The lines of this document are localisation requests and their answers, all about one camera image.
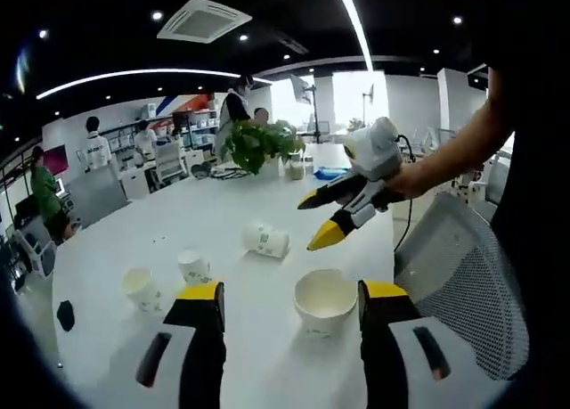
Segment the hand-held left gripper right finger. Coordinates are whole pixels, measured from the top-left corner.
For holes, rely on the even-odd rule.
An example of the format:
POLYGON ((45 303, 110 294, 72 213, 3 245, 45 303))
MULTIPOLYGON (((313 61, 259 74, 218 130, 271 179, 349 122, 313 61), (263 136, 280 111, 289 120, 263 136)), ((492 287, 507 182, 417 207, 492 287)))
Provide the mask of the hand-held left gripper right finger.
POLYGON ((479 368, 459 335, 390 282, 358 282, 369 408, 478 408, 479 368))

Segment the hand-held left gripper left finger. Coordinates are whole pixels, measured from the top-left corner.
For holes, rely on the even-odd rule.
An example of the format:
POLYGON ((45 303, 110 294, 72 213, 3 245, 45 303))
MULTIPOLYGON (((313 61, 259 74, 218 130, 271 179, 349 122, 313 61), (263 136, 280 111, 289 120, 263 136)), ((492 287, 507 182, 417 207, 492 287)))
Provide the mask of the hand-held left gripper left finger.
POLYGON ((224 284, 184 288, 164 319, 117 349, 106 408, 218 408, 226 361, 224 284))

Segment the person's right hand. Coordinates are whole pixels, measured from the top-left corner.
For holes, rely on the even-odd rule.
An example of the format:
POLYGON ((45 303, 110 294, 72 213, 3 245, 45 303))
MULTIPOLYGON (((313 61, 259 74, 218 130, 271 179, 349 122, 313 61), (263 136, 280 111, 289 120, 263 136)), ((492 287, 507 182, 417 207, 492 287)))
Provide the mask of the person's right hand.
POLYGON ((405 199, 416 199, 431 188, 429 170, 421 162, 403 164, 387 181, 387 188, 399 192, 405 199))

